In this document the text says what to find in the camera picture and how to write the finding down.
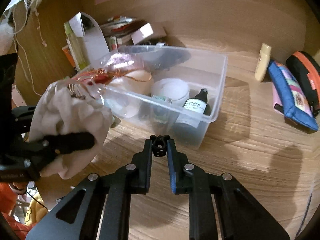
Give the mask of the white cloth pouch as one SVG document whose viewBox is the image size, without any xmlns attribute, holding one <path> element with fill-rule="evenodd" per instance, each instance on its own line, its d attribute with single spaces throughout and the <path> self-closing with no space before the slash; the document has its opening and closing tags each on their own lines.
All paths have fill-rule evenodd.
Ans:
<svg viewBox="0 0 320 240">
<path fill-rule="evenodd" d="M 89 132 L 95 145 L 89 150 L 59 155 L 41 171 L 41 177 L 58 174 L 69 179 L 82 171 L 103 149 L 108 130 L 113 124 L 111 109 L 85 93 L 84 99 L 73 98 L 67 88 L 69 80 L 59 80 L 48 86 L 40 98 L 31 122 L 29 140 L 37 141 L 46 135 L 66 135 Z"/>
</svg>

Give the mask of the golden gourd ornament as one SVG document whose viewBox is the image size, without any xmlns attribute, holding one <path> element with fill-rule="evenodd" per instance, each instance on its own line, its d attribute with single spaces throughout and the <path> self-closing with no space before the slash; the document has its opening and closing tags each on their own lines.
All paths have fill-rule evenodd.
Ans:
<svg viewBox="0 0 320 240">
<path fill-rule="evenodd" d="M 79 73 L 76 76 L 72 77 L 71 80 L 76 84 L 82 85 L 82 87 L 93 87 L 95 90 L 98 90 L 99 88 L 105 89 L 105 86 L 109 86 L 110 82 L 112 82 L 114 79 L 126 76 L 127 74 L 135 70 L 144 69 L 116 69 L 115 71 L 110 71 L 99 68 Z"/>
</svg>

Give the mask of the small black binder clip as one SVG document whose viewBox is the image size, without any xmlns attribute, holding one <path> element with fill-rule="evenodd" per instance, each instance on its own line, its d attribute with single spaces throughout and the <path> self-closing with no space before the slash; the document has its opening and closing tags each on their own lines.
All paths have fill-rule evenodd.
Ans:
<svg viewBox="0 0 320 240">
<path fill-rule="evenodd" d="M 155 157 L 161 158 L 166 156 L 167 151 L 168 151 L 168 140 L 170 140 L 169 135 L 152 135 L 150 137 L 150 140 L 152 141 L 152 153 Z"/>
</svg>

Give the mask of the dark dropper bottle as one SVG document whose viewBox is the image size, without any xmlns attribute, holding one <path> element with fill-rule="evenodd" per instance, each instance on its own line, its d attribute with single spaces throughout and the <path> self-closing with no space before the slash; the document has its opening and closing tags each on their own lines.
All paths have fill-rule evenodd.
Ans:
<svg viewBox="0 0 320 240">
<path fill-rule="evenodd" d="M 203 88 L 195 96 L 189 98 L 183 105 L 181 113 L 174 123 L 175 137 L 187 145 L 196 145 L 203 136 L 201 118 L 210 115 L 211 107 L 208 104 L 208 90 Z"/>
</svg>

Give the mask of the orange book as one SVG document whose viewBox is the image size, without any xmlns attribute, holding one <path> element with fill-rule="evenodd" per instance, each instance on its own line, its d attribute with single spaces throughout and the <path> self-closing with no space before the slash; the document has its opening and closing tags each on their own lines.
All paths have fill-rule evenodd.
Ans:
<svg viewBox="0 0 320 240">
<path fill-rule="evenodd" d="M 69 45 L 66 45 L 64 47 L 62 47 L 62 51 L 64 52 L 65 56 L 67 57 L 69 63 L 71 64 L 71 66 L 75 69 L 76 68 L 76 64 L 75 61 L 72 57 Z"/>
</svg>

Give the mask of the pink round jar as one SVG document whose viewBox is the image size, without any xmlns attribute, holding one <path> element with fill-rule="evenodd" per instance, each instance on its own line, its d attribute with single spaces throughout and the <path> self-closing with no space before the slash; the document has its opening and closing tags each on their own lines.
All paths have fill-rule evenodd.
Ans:
<svg viewBox="0 0 320 240">
<path fill-rule="evenodd" d="M 110 82 L 109 86 L 121 89 L 125 92 L 134 92 L 142 95 L 150 95 L 154 80 L 146 70 L 135 70 L 126 76 L 119 77 Z M 112 111 L 122 118 L 131 118 L 138 114 L 140 101 L 123 93 L 117 93 L 108 101 Z"/>
</svg>

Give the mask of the blue pencil case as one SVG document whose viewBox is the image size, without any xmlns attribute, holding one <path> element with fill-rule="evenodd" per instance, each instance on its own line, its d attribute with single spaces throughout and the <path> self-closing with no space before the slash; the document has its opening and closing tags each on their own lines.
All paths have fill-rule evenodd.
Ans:
<svg viewBox="0 0 320 240">
<path fill-rule="evenodd" d="M 268 72 L 280 97 L 283 115 L 312 131 L 318 131 L 318 124 L 311 113 L 306 96 L 287 66 L 271 60 Z"/>
</svg>

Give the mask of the white paper bag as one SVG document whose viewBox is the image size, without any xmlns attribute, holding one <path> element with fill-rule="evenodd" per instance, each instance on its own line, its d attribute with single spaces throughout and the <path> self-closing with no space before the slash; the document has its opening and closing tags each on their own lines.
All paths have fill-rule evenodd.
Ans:
<svg viewBox="0 0 320 240">
<path fill-rule="evenodd" d="M 81 52 L 87 63 L 91 64 L 109 53 L 103 32 L 92 16 L 79 12 L 68 23 L 80 42 Z"/>
</svg>

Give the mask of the white round jar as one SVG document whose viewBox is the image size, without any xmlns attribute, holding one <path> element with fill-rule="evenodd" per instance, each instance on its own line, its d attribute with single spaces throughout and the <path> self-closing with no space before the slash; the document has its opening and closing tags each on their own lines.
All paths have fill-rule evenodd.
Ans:
<svg viewBox="0 0 320 240">
<path fill-rule="evenodd" d="M 190 97 L 190 88 L 189 85 L 181 79 L 161 79 L 151 86 L 151 96 L 170 98 L 173 104 L 182 107 Z"/>
</svg>

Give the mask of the clear plastic storage bin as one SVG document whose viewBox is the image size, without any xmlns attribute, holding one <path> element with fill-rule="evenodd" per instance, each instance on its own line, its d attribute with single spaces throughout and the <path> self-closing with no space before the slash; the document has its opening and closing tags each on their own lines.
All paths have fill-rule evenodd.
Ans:
<svg viewBox="0 0 320 240">
<path fill-rule="evenodd" d="M 123 46 L 94 63 L 94 68 L 139 63 L 141 68 L 95 91 L 112 113 L 150 131 L 168 135 L 194 149 L 219 114 L 227 56 L 171 46 Z"/>
</svg>

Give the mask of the stack of booklets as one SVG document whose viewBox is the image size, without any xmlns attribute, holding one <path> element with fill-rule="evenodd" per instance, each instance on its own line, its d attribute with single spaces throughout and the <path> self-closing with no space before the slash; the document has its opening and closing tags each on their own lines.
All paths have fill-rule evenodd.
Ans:
<svg viewBox="0 0 320 240">
<path fill-rule="evenodd" d="M 106 23 L 99 25 L 107 42 L 109 51 L 118 50 L 121 46 L 133 45 L 131 35 L 146 22 L 136 17 L 114 16 Z"/>
</svg>

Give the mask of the small cream bottle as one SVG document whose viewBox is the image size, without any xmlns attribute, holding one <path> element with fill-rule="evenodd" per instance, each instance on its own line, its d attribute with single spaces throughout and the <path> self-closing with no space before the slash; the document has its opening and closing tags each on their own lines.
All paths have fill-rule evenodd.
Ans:
<svg viewBox="0 0 320 240">
<path fill-rule="evenodd" d="M 272 47 L 263 43 L 261 45 L 257 66 L 254 77 L 257 81 L 262 82 L 268 69 Z"/>
</svg>

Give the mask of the small pink white box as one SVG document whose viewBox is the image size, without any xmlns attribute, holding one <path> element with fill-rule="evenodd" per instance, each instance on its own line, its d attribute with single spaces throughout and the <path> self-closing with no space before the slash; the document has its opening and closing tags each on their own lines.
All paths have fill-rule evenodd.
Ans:
<svg viewBox="0 0 320 240">
<path fill-rule="evenodd" d="M 145 41 L 166 37 L 167 34 L 160 23 L 147 23 L 131 34 L 134 45 Z"/>
</svg>

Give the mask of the black orange zip case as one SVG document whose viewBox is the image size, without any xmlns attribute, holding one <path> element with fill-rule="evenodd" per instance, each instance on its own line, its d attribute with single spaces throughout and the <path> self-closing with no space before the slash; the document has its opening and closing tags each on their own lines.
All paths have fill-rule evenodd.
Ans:
<svg viewBox="0 0 320 240">
<path fill-rule="evenodd" d="M 306 96 L 314 117 L 319 114 L 319 64 L 304 51 L 295 51 L 286 60 L 286 66 L 296 78 Z"/>
</svg>

